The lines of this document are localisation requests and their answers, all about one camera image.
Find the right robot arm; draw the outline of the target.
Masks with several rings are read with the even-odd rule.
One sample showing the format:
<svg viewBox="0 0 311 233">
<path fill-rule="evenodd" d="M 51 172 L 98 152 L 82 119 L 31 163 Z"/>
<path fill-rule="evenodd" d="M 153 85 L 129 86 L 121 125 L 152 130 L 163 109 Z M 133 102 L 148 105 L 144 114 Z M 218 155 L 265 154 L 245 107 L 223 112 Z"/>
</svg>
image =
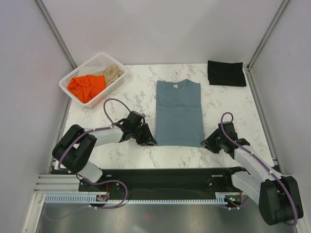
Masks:
<svg viewBox="0 0 311 233">
<path fill-rule="evenodd" d="M 223 178 L 228 191 L 243 191 L 259 208 L 268 225 L 286 223 L 296 225 L 304 216 L 296 179 L 285 176 L 262 160 L 244 138 L 238 138 L 232 122 L 218 124 L 202 145 L 212 153 L 224 151 L 240 163 L 245 171 Z"/>
</svg>

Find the blue t shirt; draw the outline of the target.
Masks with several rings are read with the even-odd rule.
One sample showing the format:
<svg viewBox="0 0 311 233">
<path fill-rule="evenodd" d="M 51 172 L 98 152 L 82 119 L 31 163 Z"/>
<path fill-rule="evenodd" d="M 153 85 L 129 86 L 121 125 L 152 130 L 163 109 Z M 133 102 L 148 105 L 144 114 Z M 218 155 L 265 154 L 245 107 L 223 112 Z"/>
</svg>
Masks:
<svg viewBox="0 0 311 233">
<path fill-rule="evenodd" d="M 202 147 L 201 85 L 188 79 L 157 81 L 155 140 L 158 146 Z"/>
</svg>

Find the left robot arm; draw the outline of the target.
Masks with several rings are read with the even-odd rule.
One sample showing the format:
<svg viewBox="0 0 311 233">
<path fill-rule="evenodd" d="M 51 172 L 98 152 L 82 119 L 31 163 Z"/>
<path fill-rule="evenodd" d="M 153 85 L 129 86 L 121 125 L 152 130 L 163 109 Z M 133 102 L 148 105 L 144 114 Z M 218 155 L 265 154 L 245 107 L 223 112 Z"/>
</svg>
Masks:
<svg viewBox="0 0 311 233">
<path fill-rule="evenodd" d="M 86 130 L 78 124 L 72 125 L 54 147 L 52 156 L 60 166 L 85 178 L 92 188 L 101 191 L 105 189 L 107 180 L 102 170 L 89 160 L 93 149 L 130 139 L 140 146 L 157 145 L 145 122 L 145 115 L 135 111 L 107 127 Z"/>
</svg>

